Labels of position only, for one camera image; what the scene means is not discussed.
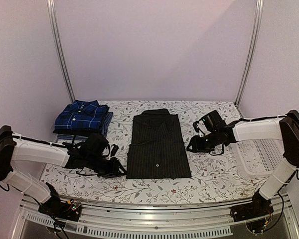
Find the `black pinstriped long sleeve shirt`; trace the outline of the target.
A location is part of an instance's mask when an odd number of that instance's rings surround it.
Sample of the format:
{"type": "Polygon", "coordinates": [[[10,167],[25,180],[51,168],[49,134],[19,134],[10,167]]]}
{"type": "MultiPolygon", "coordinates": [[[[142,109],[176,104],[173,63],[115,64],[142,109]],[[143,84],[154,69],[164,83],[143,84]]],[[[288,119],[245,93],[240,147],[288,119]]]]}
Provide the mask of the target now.
{"type": "Polygon", "coordinates": [[[167,109],[134,116],[127,156],[127,179],[191,177],[178,115],[167,109]]]}

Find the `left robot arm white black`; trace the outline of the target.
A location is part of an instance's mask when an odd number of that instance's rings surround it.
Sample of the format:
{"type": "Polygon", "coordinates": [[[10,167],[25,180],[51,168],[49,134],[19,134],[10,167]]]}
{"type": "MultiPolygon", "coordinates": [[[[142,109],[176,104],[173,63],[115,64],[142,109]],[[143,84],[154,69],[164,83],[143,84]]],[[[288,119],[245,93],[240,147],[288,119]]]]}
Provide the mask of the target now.
{"type": "Polygon", "coordinates": [[[13,167],[18,161],[52,164],[65,169],[91,169],[95,176],[113,178],[127,171],[115,157],[117,145],[110,145],[100,133],[91,133],[83,142],[53,143],[12,132],[9,125],[0,128],[0,182],[44,204],[53,216],[64,212],[64,205],[53,186],[39,182],[30,174],[13,167]]]}

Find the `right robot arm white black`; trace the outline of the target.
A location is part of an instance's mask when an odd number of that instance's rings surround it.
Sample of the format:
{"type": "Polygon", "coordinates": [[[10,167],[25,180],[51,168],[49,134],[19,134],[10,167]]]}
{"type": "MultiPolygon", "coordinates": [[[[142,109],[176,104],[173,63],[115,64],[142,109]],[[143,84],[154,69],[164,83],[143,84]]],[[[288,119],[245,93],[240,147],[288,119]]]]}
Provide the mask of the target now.
{"type": "Polygon", "coordinates": [[[267,209],[265,200],[279,192],[299,170],[299,112],[255,119],[240,118],[226,123],[214,110],[193,124],[198,133],[190,139],[186,150],[192,153],[211,153],[217,146],[226,147],[244,141],[277,140],[283,144],[282,159],[257,191],[257,198],[248,205],[248,213],[258,217],[267,209]]]}

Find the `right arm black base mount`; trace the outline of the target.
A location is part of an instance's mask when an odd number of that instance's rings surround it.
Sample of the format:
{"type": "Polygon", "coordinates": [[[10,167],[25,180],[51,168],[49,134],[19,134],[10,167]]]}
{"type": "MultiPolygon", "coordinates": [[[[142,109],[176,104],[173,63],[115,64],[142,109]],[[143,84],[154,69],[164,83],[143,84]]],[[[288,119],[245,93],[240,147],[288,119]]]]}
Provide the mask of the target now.
{"type": "Polygon", "coordinates": [[[247,229],[254,234],[264,232],[273,212],[271,200],[266,200],[259,191],[252,196],[250,203],[235,205],[230,208],[230,216],[234,222],[263,217],[261,220],[247,223],[247,229]]]}

